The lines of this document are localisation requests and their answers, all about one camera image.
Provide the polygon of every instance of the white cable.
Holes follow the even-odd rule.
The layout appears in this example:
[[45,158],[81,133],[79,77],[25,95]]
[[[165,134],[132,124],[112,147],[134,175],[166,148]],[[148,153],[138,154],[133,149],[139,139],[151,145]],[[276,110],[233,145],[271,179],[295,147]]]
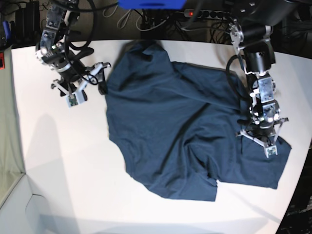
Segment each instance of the white cable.
[[116,10],[118,9],[118,5],[114,8],[113,12],[112,12],[110,15],[107,16],[107,15],[105,15],[105,12],[106,12],[106,10],[108,10],[108,9],[109,9],[109,8],[104,9],[103,12],[102,12],[103,17],[105,17],[105,18],[109,18],[110,16],[112,16],[113,14],[115,14]]
[[126,12],[126,14],[124,14],[124,15],[120,18],[120,20],[118,20],[118,22],[117,22],[117,28],[123,29],[123,28],[126,26],[128,20],[129,20],[129,17],[130,17],[130,15],[131,15],[131,12],[132,12],[132,9],[128,10],[128,11]]
[[139,26],[137,25],[137,23],[138,23],[138,21],[140,20],[140,18],[142,18],[142,17],[139,16],[139,18],[137,18],[137,20],[136,20],[136,28],[137,28],[139,31],[141,31],[141,32],[147,32],[147,31],[154,30],[154,29],[158,28],[159,26],[162,26],[162,25],[167,21],[167,19],[168,19],[169,17],[167,17],[167,18],[166,18],[163,22],[161,22],[160,24],[154,26],[153,28],[149,28],[149,29],[140,29],[140,28],[139,28]]

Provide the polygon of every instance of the blue box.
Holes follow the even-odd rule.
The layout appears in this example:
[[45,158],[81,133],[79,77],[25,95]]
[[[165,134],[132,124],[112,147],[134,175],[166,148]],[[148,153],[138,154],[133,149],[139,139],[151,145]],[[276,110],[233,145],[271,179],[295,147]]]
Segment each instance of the blue box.
[[181,9],[186,0],[119,0],[125,9]]

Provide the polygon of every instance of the dark blue t-shirt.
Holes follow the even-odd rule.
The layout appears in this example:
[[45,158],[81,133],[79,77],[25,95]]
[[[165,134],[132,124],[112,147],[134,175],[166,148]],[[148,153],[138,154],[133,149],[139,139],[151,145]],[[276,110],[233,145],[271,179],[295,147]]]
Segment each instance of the dark blue t-shirt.
[[114,69],[106,101],[110,140],[127,173],[153,193],[214,201],[216,180],[277,188],[291,148],[279,138],[278,155],[266,158],[261,146],[235,137],[248,106],[224,71],[170,62],[159,45],[143,41]]

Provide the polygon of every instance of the power strip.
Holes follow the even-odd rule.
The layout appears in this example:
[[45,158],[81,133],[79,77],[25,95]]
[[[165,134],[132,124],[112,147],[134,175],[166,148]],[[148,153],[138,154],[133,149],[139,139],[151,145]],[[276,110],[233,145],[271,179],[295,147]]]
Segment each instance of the power strip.
[[[194,10],[186,9],[184,10],[184,17],[190,18],[194,14]],[[209,11],[209,10],[200,10],[197,18],[201,19],[210,19],[210,20],[226,20],[226,16],[228,15],[225,11]]]

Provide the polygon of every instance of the white table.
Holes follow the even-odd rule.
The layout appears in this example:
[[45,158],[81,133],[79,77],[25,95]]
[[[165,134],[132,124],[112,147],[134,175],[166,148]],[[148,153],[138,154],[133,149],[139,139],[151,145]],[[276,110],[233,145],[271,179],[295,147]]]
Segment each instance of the white table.
[[[129,41],[94,41],[83,59],[115,64]],[[162,41],[171,61],[225,68],[231,46]],[[292,146],[278,189],[218,183],[215,202],[163,199],[126,174],[108,139],[105,98],[86,88],[88,101],[69,109],[51,90],[55,71],[34,47],[12,51],[26,172],[33,193],[45,196],[59,233],[274,234],[296,188],[312,137],[312,60],[276,53],[270,74],[288,117],[281,136]],[[232,67],[239,70],[237,63]]]

